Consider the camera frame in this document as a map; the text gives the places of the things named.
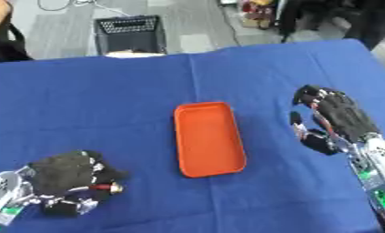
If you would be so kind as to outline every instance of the wire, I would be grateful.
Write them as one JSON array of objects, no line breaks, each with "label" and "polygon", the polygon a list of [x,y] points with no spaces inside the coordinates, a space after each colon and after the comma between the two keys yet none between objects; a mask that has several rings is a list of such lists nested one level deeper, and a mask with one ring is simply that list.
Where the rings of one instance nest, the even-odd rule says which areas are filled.
[{"label": "wire", "polygon": [[55,8],[55,9],[49,9],[49,8],[45,8],[43,5],[42,5],[42,1],[43,0],[37,0],[37,6],[39,7],[39,9],[41,10],[44,10],[44,11],[62,11],[62,10],[65,10],[67,9],[69,6],[71,5],[74,5],[74,6],[84,6],[84,5],[89,5],[89,4],[93,4],[94,6],[97,6],[97,7],[100,7],[100,8],[103,8],[103,9],[106,9],[107,11],[111,11],[111,12],[115,12],[115,13],[119,13],[121,15],[124,15],[124,16],[130,16],[129,14],[126,14],[120,10],[116,10],[116,9],[113,9],[113,8],[109,8],[109,7],[106,7],[104,5],[101,5],[97,2],[97,0],[87,0],[87,1],[80,1],[80,0],[68,0],[67,4],[60,7],[60,8]]},{"label": "wire", "polygon": [[223,21],[225,22],[225,24],[230,28],[230,30],[232,31],[232,37],[233,37],[233,41],[236,43],[236,46],[241,46],[241,43],[238,41],[238,32],[236,32],[236,29],[235,27],[233,27],[233,25],[231,24],[230,22],[230,18],[228,17],[228,15],[226,14],[226,11],[223,7],[219,6],[219,10],[220,12],[222,13],[222,16],[223,16]]},{"label": "wire", "polygon": [[112,8],[109,8],[109,7],[105,7],[105,6],[101,5],[101,4],[99,4],[99,3],[97,2],[97,0],[93,0],[93,4],[94,4],[95,6],[97,6],[97,7],[106,9],[107,11],[116,12],[116,13],[119,13],[119,14],[124,15],[124,16],[131,16],[131,15],[129,15],[129,14],[127,14],[127,13],[124,13],[124,12],[122,12],[122,11],[120,11],[120,10],[116,10],[116,9],[112,9]]},{"label": "wire", "polygon": [[39,9],[41,10],[44,10],[44,11],[62,11],[62,10],[65,10],[67,9],[69,6],[71,6],[71,4],[73,4],[73,1],[74,0],[68,0],[67,1],[67,4],[60,7],[60,8],[56,8],[56,9],[48,9],[48,8],[45,8],[43,5],[42,5],[42,1],[41,0],[37,0],[37,7],[39,7]]}]

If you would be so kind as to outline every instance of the person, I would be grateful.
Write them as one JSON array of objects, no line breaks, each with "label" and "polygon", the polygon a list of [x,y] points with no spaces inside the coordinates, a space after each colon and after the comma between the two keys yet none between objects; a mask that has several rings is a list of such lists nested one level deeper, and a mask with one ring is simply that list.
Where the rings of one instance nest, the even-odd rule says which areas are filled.
[{"label": "person", "polygon": [[[25,50],[25,38],[11,24],[13,8],[6,0],[0,0],[0,62],[31,60]],[[9,32],[14,34],[11,40]]]}]

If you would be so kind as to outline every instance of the robotic hand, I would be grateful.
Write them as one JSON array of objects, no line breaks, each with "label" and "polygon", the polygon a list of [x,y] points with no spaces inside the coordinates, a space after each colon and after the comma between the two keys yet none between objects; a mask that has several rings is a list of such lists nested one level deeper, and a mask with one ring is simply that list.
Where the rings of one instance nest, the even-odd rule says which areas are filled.
[{"label": "robotic hand", "polygon": [[76,216],[123,191],[125,177],[94,151],[74,151],[0,173],[0,228],[8,226],[30,204],[44,213]]},{"label": "robotic hand", "polygon": [[370,204],[385,228],[385,139],[363,110],[340,91],[304,86],[294,96],[293,105],[303,104],[313,111],[313,120],[324,131],[308,130],[298,112],[290,123],[301,143],[326,155],[348,154]]}]

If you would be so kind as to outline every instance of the table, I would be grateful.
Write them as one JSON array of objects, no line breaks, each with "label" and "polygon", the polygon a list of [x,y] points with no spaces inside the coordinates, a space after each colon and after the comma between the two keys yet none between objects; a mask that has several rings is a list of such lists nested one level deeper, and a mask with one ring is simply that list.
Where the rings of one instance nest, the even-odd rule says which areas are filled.
[{"label": "table", "polygon": [[[294,137],[291,98],[305,84],[358,99],[385,136],[385,69],[354,40],[0,64],[0,171],[91,149],[132,174],[125,194],[87,215],[44,218],[30,207],[4,232],[377,232],[345,156]],[[173,110],[201,101],[233,107],[241,173],[180,174]]]}]

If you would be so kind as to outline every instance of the plastic tray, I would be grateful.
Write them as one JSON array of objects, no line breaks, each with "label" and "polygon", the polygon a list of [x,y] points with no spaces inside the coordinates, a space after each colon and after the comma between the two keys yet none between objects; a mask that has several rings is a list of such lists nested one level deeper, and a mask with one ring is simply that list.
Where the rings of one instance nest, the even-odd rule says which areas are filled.
[{"label": "plastic tray", "polygon": [[238,128],[226,103],[179,106],[175,125],[179,167],[185,176],[234,173],[246,166]]}]

